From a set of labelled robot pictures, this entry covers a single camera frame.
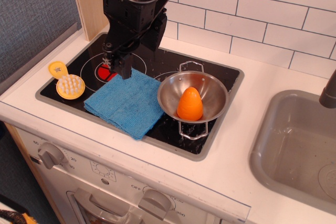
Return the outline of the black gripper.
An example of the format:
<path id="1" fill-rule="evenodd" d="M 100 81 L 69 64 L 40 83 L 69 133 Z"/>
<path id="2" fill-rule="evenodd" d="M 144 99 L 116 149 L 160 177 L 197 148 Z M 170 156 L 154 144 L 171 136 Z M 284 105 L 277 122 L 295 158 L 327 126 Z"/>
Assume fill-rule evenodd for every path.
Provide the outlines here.
<path id="1" fill-rule="evenodd" d="M 167 0 L 147 4 L 128 0 L 104 0 L 103 11 L 110 23 L 108 35 L 103 44 L 103 64 L 128 79 L 132 74 L 132 52 L 139 43 L 152 51 L 158 49 L 166 28 Z"/>

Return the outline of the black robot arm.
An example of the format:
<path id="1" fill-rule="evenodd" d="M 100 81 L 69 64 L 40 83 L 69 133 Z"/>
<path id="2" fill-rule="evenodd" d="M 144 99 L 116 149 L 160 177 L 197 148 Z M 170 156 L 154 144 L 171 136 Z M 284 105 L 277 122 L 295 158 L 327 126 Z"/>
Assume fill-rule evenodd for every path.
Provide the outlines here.
<path id="1" fill-rule="evenodd" d="M 103 0 L 109 31 L 103 62 L 123 79 L 131 77 L 132 53 L 144 45 L 156 51 L 165 32 L 168 0 Z"/>

